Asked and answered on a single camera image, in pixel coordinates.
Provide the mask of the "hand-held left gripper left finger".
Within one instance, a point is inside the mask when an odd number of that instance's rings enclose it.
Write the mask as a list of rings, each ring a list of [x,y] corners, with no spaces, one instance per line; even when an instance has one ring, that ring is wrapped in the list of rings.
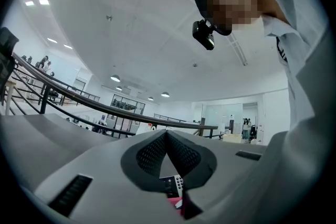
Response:
[[[92,181],[64,221],[70,224],[183,224],[184,219],[163,193],[139,189],[124,174],[126,150],[161,131],[124,138],[93,147],[49,175],[34,194],[45,204],[77,176]]]

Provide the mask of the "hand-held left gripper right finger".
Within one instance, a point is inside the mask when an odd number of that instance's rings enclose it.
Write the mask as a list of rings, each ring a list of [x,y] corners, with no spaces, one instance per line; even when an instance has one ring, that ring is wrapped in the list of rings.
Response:
[[[215,216],[211,210],[243,182],[266,147],[167,131],[165,150],[169,158],[165,168],[179,176],[183,220],[204,224]]]

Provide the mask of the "black keypad device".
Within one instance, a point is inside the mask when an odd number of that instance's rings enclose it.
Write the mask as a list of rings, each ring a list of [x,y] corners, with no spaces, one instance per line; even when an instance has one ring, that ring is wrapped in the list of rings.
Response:
[[[163,181],[166,185],[166,195],[168,198],[181,198],[183,192],[183,178],[177,174],[174,176],[161,177],[161,181]]]

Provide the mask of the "pink cloth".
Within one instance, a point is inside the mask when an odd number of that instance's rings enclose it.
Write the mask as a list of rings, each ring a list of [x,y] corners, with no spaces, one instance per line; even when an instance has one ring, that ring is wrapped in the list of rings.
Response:
[[[177,213],[181,216],[182,215],[182,206],[183,206],[182,197],[168,198],[168,201],[174,207],[174,209],[177,211]]]

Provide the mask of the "light wooden box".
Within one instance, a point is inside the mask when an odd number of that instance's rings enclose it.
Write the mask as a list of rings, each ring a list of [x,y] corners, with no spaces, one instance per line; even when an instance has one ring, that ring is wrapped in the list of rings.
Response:
[[[223,141],[230,143],[241,143],[242,135],[241,134],[223,134]]]

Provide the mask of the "dark grey table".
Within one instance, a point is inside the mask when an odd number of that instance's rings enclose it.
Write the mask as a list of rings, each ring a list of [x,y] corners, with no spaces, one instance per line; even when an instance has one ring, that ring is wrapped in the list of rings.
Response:
[[[61,112],[64,115],[69,116],[79,122],[88,124],[92,127],[97,129],[105,129],[109,135],[113,135],[115,133],[119,135],[126,135],[126,136],[134,136],[136,132],[126,131],[119,129],[117,130],[115,127],[108,127],[105,125],[96,124],[94,122],[90,122],[89,120],[82,119],[74,114],[66,111],[63,106],[66,100],[72,101],[75,105],[82,105],[86,108],[91,108],[95,111],[99,111],[101,113],[112,115],[117,118],[127,119],[131,122],[138,122],[138,123],[147,123],[153,124],[154,126],[163,126],[163,127],[175,127],[184,130],[194,130],[193,135],[200,135],[203,133],[204,130],[209,130],[208,138],[214,137],[213,132],[218,129],[218,126],[212,125],[205,125],[204,123],[201,124],[194,124],[194,123],[186,123],[185,121],[169,121],[169,120],[162,120],[158,118],[152,118],[149,116],[143,116],[140,114],[132,113],[129,111],[125,111],[122,109],[118,109],[112,106],[107,106],[100,103],[100,97],[90,94],[77,88],[70,86],[54,77],[42,72],[41,70],[37,69],[35,66],[29,64],[26,60],[22,57],[18,56],[16,53],[12,53],[12,57],[17,62],[18,67],[22,67],[23,70],[20,71],[19,68],[14,68],[13,74],[15,77],[22,82],[27,88],[28,93],[32,93],[37,97],[37,103],[39,108],[34,107],[30,101],[24,97],[20,89],[16,88],[15,90],[20,95],[20,98],[27,102],[34,110],[37,111],[39,114],[46,113],[46,106],[49,105],[56,109],[57,111]],[[22,74],[41,82],[43,85],[38,87],[38,90],[35,90],[35,86],[31,83],[26,82],[18,73],[21,72]]]

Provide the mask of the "person's light shirt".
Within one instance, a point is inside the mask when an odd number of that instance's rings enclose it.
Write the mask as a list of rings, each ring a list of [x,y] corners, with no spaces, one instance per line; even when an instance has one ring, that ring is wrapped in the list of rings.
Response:
[[[262,222],[335,224],[336,39],[320,0],[275,0],[282,22],[263,17],[288,78],[290,130],[260,202]]]

